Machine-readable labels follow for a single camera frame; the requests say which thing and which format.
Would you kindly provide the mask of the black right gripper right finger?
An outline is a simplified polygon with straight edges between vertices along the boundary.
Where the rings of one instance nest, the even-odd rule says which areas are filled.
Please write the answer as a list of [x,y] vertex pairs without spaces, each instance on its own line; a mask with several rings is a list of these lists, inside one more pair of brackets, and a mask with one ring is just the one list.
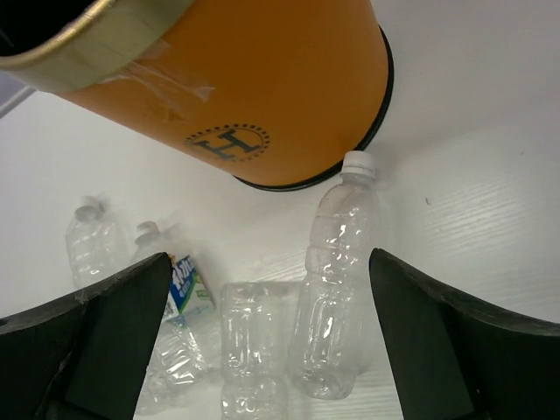
[[506,310],[376,248],[369,275],[406,419],[557,419],[559,325]]

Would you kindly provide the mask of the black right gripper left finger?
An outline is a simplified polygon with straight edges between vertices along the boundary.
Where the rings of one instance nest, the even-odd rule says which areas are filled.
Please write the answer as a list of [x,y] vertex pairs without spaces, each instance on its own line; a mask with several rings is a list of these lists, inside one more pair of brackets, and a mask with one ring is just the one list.
[[2,318],[1,417],[131,419],[171,280],[159,253]]

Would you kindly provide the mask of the clear bottle blue white label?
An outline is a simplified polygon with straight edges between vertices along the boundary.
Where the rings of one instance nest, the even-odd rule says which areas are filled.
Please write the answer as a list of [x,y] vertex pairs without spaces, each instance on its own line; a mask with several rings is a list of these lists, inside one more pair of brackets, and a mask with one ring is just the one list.
[[140,416],[185,406],[187,394],[215,372],[219,355],[214,298],[179,228],[162,231],[154,221],[136,226],[134,263],[157,253],[171,261],[169,293],[136,404]]

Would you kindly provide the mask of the small clear bottle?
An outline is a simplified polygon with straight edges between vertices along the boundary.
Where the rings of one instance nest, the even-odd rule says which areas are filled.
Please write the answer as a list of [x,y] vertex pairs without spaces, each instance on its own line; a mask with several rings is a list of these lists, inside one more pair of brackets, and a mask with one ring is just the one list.
[[66,230],[66,251],[77,288],[86,288],[126,268],[130,260],[123,220],[107,201],[84,196]]

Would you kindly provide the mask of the clear bottle white cap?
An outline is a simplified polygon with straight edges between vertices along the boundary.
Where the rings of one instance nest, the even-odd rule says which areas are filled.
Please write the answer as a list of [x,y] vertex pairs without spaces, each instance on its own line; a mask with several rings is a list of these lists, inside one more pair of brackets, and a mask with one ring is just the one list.
[[349,151],[311,225],[289,347],[290,380],[310,397],[346,398],[368,368],[375,312],[368,261],[378,213],[373,157]]

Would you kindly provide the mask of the clear crushed bottle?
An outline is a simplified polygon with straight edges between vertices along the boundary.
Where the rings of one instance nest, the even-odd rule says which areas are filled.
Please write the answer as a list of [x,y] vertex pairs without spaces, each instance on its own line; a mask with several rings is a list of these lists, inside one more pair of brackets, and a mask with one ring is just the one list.
[[224,419],[286,419],[284,300],[266,283],[222,288],[221,413]]

